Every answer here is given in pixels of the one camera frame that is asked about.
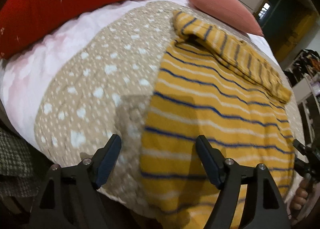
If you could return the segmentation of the right hand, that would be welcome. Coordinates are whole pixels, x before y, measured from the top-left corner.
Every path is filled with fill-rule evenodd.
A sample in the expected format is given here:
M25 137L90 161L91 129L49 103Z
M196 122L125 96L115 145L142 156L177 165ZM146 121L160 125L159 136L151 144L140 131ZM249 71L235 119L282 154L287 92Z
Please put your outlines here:
M306 218L316 207L318 199L319 183L303 179L290 203L291 221L296 223Z

